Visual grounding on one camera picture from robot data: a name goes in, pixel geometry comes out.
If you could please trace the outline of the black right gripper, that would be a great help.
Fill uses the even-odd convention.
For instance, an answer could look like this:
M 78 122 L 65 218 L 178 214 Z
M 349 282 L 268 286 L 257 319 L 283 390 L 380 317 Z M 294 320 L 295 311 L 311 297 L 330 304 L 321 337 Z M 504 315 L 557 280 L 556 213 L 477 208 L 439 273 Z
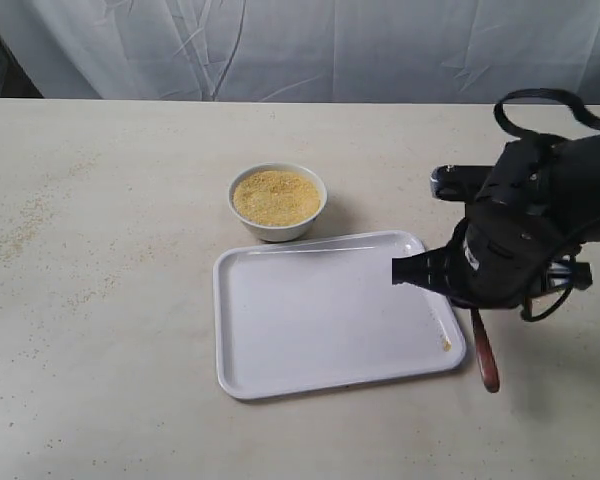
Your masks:
M 570 141 L 517 140 L 504 150 L 446 247 L 391 261 L 392 284 L 409 284 L 477 308 L 522 303 L 542 269 L 574 248 Z

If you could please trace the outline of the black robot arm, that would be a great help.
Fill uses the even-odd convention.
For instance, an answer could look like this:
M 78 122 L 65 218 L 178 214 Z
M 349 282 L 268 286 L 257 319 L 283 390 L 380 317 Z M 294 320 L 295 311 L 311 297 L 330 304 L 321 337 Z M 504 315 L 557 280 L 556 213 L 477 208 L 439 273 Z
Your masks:
M 600 242 L 600 135 L 512 141 L 495 165 L 441 166 L 430 183 L 464 216 L 445 246 L 393 259 L 393 284 L 466 309 L 512 309 L 591 285 L 589 265 L 575 258 Z

